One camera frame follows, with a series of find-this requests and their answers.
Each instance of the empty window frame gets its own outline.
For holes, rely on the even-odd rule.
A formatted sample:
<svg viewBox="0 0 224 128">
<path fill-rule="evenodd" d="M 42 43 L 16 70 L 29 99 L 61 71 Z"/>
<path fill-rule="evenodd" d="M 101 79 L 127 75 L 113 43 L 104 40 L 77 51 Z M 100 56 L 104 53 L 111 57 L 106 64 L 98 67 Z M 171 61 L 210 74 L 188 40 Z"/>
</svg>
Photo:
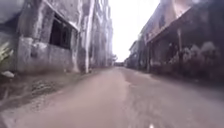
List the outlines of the empty window frame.
<svg viewBox="0 0 224 128">
<path fill-rule="evenodd" d="M 64 19 L 55 14 L 51 30 L 50 44 L 70 49 L 71 30 L 72 28 L 64 21 Z"/>
</svg>

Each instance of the sky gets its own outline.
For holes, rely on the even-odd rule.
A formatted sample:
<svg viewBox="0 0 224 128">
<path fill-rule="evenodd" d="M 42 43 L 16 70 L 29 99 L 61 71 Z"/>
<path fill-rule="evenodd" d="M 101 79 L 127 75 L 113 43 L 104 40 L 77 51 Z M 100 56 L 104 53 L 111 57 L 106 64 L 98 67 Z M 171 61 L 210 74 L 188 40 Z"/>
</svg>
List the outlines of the sky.
<svg viewBox="0 0 224 128">
<path fill-rule="evenodd" d="M 113 22 L 113 53 L 118 62 L 129 56 L 129 48 L 147 23 L 160 0 L 109 0 Z"/>
</svg>

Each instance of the road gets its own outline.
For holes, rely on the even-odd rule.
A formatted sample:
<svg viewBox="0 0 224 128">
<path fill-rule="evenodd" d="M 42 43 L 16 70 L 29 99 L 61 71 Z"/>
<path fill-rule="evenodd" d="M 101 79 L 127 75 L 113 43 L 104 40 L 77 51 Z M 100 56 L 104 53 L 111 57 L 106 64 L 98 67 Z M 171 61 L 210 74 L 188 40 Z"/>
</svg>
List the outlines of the road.
<svg viewBox="0 0 224 128">
<path fill-rule="evenodd" d="M 223 128 L 224 94 L 112 68 L 1 116 L 7 128 Z"/>
</svg>

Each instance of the wall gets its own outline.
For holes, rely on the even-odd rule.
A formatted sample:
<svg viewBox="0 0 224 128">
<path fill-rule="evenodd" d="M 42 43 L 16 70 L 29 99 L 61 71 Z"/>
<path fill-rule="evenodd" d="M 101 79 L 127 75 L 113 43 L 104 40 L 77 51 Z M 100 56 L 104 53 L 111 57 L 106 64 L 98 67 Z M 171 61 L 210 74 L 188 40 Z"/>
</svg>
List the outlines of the wall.
<svg viewBox="0 0 224 128">
<path fill-rule="evenodd" d="M 96 0 L 27 1 L 18 27 L 18 70 L 72 70 L 88 73 L 92 60 L 99 67 L 107 65 L 107 52 L 112 52 L 108 45 L 112 40 L 112 22 L 108 8 L 107 0 L 102 3 Z M 55 14 L 72 28 L 71 49 L 49 44 Z"/>
<path fill-rule="evenodd" d="M 160 66 L 156 69 L 169 73 L 179 72 L 207 80 L 222 80 L 223 7 L 222 1 L 203 3 L 182 15 L 175 25 L 168 28 L 168 34 L 153 43 L 151 66 Z M 179 39 L 175 38 L 175 35 L 178 36 L 175 31 L 180 32 Z"/>
<path fill-rule="evenodd" d="M 160 26 L 159 22 L 164 17 L 164 25 Z M 155 36 L 157 36 L 161 31 L 168 27 L 175 18 L 175 12 L 171 0 L 161 1 L 158 5 L 153 16 L 149 19 L 146 29 L 142 32 L 145 35 L 146 42 L 149 42 Z"/>
<path fill-rule="evenodd" d="M 15 70 L 16 33 L 24 0 L 0 1 L 0 72 Z"/>
<path fill-rule="evenodd" d="M 69 25 L 73 29 L 76 27 L 74 25 L 78 22 L 78 16 L 72 12 L 74 10 L 69 10 L 72 4 L 66 2 L 69 1 L 60 3 L 60 1 L 33 0 L 25 3 L 18 27 L 20 34 L 17 55 L 18 71 L 32 73 L 47 70 L 73 70 L 72 60 L 75 59 L 72 57 L 72 50 L 49 44 L 55 13 L 68 24 L 72 21 L 73 24 Z M 71 46 L 75 46 L 76 42 L 76 38 L 73 38 L 70 42 Z"/>
</svg>

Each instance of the abandoned building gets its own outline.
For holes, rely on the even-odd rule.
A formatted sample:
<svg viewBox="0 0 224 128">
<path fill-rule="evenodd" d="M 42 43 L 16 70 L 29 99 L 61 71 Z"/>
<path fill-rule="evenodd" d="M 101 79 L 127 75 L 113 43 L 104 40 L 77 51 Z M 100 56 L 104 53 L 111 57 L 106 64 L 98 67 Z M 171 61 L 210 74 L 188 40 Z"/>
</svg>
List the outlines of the abandoned building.
<svg viewBox="0 0 224 128">
<path fill-rule="evenodd" d="M 135 61 L 132 68 L 145 71 L 222 79 L 223 9 L 222 0 L 161 0 L 127 63 Z"/>
<path fill-rule="evenodd" d="M 111 65 L 108 0 L 1 0 L 0 71 L 89 72 Z"/>
</svg>

